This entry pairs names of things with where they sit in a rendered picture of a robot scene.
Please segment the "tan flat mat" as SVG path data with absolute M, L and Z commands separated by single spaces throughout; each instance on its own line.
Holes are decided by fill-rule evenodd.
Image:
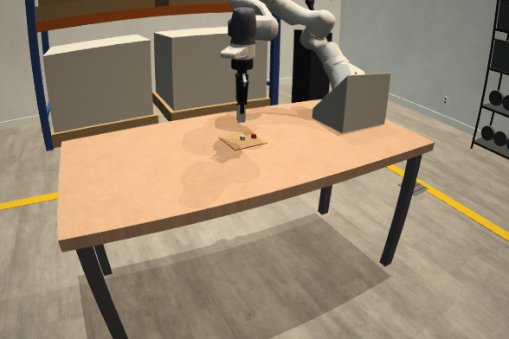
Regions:
M 225 144 L 231 147 L 233 150 L 242 150 L 257 145 L 266 144 L 267 142 L 256 136 L 251 138 L 251 131 L 239 132 L 227 136 L 219 137 Z M 245 140 L 240 140 L 240 136 L 244 135 Z

